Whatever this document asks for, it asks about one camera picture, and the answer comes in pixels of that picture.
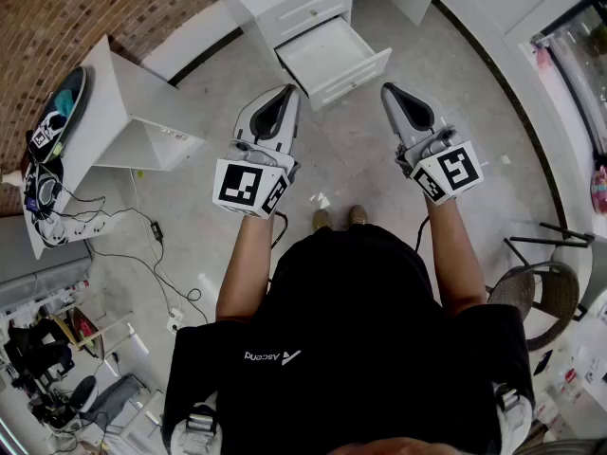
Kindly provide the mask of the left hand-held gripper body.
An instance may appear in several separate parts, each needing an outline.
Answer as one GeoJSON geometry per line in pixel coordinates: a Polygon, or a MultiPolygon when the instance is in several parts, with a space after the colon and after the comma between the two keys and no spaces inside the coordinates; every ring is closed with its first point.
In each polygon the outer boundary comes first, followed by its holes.
{"type": "Polygon", "coordinates": [[[234,139],[226,157],[217,160],[212,201],[231,212],[269,218],[300,168],[292,155],[234,139]]]}

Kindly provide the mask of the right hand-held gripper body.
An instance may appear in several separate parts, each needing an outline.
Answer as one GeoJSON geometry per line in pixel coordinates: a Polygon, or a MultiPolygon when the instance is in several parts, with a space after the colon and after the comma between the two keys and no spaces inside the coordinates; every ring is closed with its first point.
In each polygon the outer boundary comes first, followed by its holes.
{"type": "Polygon", "coordinates": [[[396,163],[435,205],[441,205],[484,180],[471,142],[446,126],[406,149],[400,144],[396,163]]]}

